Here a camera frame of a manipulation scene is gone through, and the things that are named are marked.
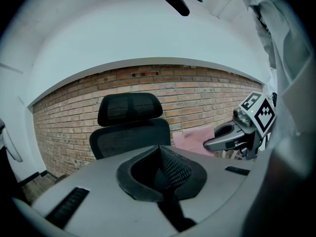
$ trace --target ceiling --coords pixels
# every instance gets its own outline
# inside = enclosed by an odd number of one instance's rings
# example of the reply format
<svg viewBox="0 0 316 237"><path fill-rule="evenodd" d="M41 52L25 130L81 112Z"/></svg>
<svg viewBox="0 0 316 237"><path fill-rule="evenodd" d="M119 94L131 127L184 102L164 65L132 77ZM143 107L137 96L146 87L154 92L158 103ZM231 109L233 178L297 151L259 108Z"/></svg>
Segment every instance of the ceiling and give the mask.
<svg viewBox="0 0 316 237"><path fill-rule="evenodd" d="M53 30L71 17L110 0L27 0L16 14L16 25L44 41ZM242 0L203 0L200 4L212 15L229 22L246 12Z"/></svg>

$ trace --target pink cloth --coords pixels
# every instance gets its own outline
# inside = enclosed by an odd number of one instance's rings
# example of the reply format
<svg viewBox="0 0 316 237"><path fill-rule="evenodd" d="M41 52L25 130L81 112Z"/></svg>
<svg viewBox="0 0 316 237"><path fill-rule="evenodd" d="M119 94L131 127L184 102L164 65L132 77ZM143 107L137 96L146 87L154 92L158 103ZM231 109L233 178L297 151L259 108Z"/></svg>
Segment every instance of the pink cloth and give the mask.
<svg viewBox="0 0 316 237"><path fill-rule="evenodd" d="M214 156L214 152L206 150L203 142L214 137L214 128L211 125L173 133L173 140L177 148L208 156Z"/></svg>

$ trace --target black mesh chair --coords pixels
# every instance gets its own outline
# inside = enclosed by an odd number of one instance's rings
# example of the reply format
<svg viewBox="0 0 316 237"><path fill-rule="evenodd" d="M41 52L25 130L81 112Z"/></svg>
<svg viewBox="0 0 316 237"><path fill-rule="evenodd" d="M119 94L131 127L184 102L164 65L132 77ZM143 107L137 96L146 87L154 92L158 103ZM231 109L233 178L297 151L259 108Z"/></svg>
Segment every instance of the black mesh chair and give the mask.
<svg viewBox="0 0 316 237"><path fill-rule="evenodd" d="M105 96L90 145L96 159L116 156L152 145L170 146L169 124L153 94L123 93Z"/></svg>

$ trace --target black and white marker cube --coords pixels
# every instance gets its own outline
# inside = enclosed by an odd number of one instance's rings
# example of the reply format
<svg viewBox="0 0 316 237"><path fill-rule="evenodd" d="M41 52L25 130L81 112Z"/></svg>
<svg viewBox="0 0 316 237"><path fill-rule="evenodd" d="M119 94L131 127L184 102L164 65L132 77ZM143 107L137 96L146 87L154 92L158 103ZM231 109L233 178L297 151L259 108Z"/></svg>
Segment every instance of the black and white marker cube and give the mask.
<svg viewBox="0 0 316 237"><path fill-rule="evenodd" d="M250 117L260 136L265 137L276 119L275 110L270 105L266 95L253 91L239 107L243 113Z"/></svg>

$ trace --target wooden floor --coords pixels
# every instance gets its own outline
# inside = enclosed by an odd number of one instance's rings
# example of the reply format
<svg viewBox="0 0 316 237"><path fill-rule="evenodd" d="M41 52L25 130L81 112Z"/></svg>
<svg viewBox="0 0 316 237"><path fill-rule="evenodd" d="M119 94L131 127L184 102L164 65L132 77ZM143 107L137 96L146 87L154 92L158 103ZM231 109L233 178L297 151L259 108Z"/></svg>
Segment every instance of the wooden floor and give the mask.
<svg viewBox="0 0 316 237"><path fill-rule="evenodd" d="M43 177L38 176L31 182L27 183L22 187L22 191L27 199L27 201L32 204L36 199L38 199L45 191L55 184L56 179L50 175L46 174Z"/></svg>

